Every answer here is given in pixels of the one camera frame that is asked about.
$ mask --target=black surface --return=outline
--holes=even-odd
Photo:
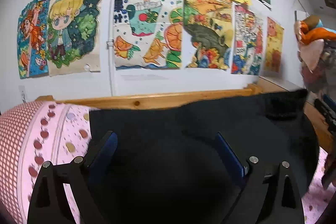
[[[302,90],[168,110],[92,111],[91,142],[111,130],[118,147],[91,193],[111,223],[219,223],[240,190],[215,149],[215,135],[221,132],[246,157],[277,165],[288,161],[303,196],[318,160],[316,135],[302,112],[305,96]]]

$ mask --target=metal bolt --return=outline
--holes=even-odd
[[[49,165],[50,165],[50,161],[45,161],[45,162],[42,164],[42,166],[43,166],[44,168],[47,168]]]
[[[289,163],[287,161],[283,161],[282,162],[282,166],[285,167],[285,168],[288,168],[289,167]]]
[[[83,157],[81,157],[81,156],[76,157],[75,160],[74,160],[74,162],[77,163],[77,164],[81,163],[82,161],[83,161]]]
[[[259,160],[258,160],[257,157],[255,157],[255,156],[251,156],[251,157],[250,157],[250,162],[256,164],[258,161],[259,161]]]

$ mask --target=cartoon girl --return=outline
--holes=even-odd
[[[48,45],[51,57],[56,60],[58,54],[65,59],[66,51],[72,48],[68,26],[85,9],[84,0],[56,0],[49,12],[53,30],[48,31]]]
[[[32,10],[27,12],[26,18],[20,25],[24,40],[29,39],[29,43],[31,47],[36,50],[36,54],[39,53],[40,47],[44,43],[41,29],[39,26],[36,26],[39,11],[39,9],[33,7]]]

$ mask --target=wall socket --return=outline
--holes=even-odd
[[[27,98],[27,93],[26,93],[26,89],[24,85],[19,85],[19,92],[20,92],[21,100],[24,103],[26,103],[28,101],[28,98]]]

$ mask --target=orange plush toy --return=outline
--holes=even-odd
[[[318,16],[312,15],[295,23],[295,34],[299,42],[309,45],[318,39],[336,40],[336,31],[324,28]]]

